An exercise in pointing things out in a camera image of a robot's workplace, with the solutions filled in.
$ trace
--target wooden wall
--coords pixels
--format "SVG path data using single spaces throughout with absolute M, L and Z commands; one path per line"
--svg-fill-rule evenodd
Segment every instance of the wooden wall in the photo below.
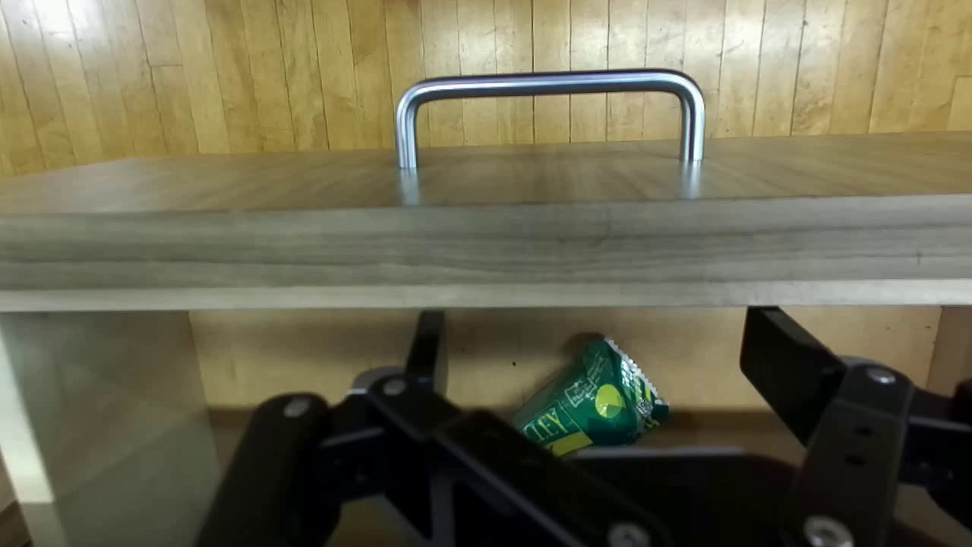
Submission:
M 684 67 L 718 136 L 970 129 L 972 0 L 0 0 L 0 176 L 383 149 L 445 74 Z M 427 142 L 675 132 L 668 97 L 442 104 Z

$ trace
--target green snack bag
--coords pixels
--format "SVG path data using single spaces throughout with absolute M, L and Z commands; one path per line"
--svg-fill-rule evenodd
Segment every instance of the green snack bag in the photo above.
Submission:
M 607 337 L 594 340 L 579 361 L 539 397 L 516 428 L 557 455 L 585 447 L 631 444 L 660 428 L 668 403 L 642 367 Z

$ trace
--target wooden shelf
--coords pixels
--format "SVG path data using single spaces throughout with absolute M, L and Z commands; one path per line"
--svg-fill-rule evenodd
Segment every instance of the wooden shelf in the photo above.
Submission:
M 714 139 L 697 197 L 966 193 L 972 132 Z M 431 149 L 423 203 L 616 203 L 684 197 L 675 142 Z M 398 205 L 388 153 L 132 159 L 21 176 L 0 212 Z
M 972 193 L 0 217 L 2 311 L 970 301 Z
M 0 184 L 0 311 L 970 302 L 970 142 L 92 165 Z

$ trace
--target screw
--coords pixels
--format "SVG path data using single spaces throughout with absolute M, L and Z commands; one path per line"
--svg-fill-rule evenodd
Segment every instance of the screw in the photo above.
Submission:
M 392 376 L 392 380 L 383 387 L 383 393 L 387 393 L 388 397 L 398 397 L 405 389 L 407 389 L 407 381 L 405 381 L 401 376 Z
M 643 530 L 642 525 L 634 525 L 634 521 L 616 521 L 616 525 L 610 525 L 610 530 L 607 530 L 607 545 L 610 545 L 610 547 L 650 547 L 650 536 L 648 536 L 648 530 Z
M 310 397 L 293 397 L 285 408 L 284 408 L 284 417 L 289 419 L 297 419 L 310 411 Z
M 811 547 L 853 547 L 852 529 L 823 512 L 807 515 L 803 535 Z
M 890 387 L 890 381 L 896 381 L 899 376 L 893 372 L 893 369 L 888 369 L 888 367 L 869 367 L 869 380 L 874 380 L 874 381 L 880 381 L 880 387 Z

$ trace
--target metal handle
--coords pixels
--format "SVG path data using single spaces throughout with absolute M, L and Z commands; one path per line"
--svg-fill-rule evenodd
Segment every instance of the metal handle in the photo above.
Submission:
M 449 97 L 524 97 L 524 94 L 606 94 L 606 91 L 666 91 L 681 100 L 681 159 L 701 160 L 704 97 L 701 87 L 677 68 L 587 68 L 587 74 L 498 74 L 423 78 L 410 85 L 394 106 L 398 169 L 421 168 L 421 106 Z

